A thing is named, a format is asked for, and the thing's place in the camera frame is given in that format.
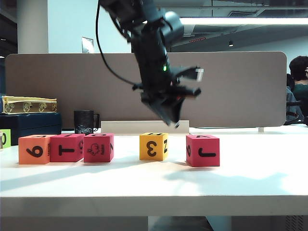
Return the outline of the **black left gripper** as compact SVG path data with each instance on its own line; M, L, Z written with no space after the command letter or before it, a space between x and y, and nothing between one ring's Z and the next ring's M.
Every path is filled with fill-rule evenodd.
M180 125L180 113L184 98L196 98L201 94L200 88L188 88L180 84L182 78L200 82L201 68L160 66L140 67L141 83L135 84L132 89L140 89L150 99L166 97L166 113L162 107L154 102L143 102L166 125Z

